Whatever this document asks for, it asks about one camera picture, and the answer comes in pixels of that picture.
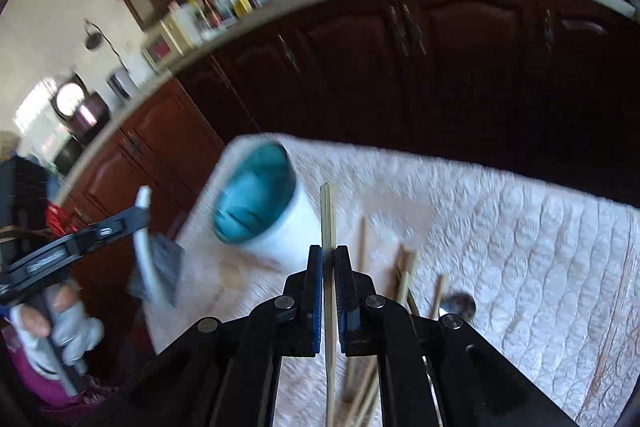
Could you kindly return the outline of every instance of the red wire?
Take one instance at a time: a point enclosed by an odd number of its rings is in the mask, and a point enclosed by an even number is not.
[[[47,226],[56,237],[61,237],[67,233],[77,232],[79,229],[71,222],[71,217],[62,208],[49,201],[47,207]]]

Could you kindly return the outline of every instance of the gloved hand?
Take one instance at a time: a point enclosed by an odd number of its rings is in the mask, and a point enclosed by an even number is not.
[[[54,316],[53,329],[41,313],[28,305],[14,306],[10,312],[10,322],[18,333],[25,356],[40,375],[49,380],[58,380],[54,366],[40,349],[40,340],[50,335],[53,343],[63,346],[63,362],[66,365],[75,364],[79,372],[85,373],[84,363],[78,361],[85,351],[94,349],[102,339],[102,322],[86,316],[84,304],[78,299],[78,284],[73,280],[53,285],[47,288],[45,294]]]

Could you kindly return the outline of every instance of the spoon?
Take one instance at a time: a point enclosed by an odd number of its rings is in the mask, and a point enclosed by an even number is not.
[[[471,322],[476,315],[476,301],[468,293],[454,293],[440,302],[440,317],[448,313],[459,315],[465,322]]]

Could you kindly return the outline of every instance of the white glove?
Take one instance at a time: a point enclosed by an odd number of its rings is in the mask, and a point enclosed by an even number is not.
[[[46,300],[52,302],[58,293],[59,285],[53,285],[46,290]],[[20,309],[23,305],[11,308],[10,321],[18,333],[24,354],[31,367],[48,380],[59,380],[60,377],[53,369],[49,357],[42,352],[42,340],[24,329]],[[76,302],[68,310],[52,312],[54,326],[51,340],[57,346],[63,346],[62,359],[66,365],[75,365],[80,373],[86,372],[86,365],[81,357],[85,351],[94,349],[104,335],[102,322],[96,318],[89,318],[84,313],[82,301]]]

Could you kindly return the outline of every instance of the metal screw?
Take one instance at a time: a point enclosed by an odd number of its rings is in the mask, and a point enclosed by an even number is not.
[[[212,333],[218,329],[218,321],[207,317],[198,323],[198,331],[200,333]]]
[[[451,330],[457,330],[460,326],[462,326],[463,322],[464,321],[460,317],[453,313],[444,315],[444,317],[442,318],[442,323]]]
[[[296,300],[288,295],[281,295],[280,297],[277,297],[275,301],[276,308],[279,310],[289,310],[293,308],[295,303]]]
[[[382,295],[369,295],[365,299],[365,303],[369,308],[382,308],[385,305],[386,299]]]

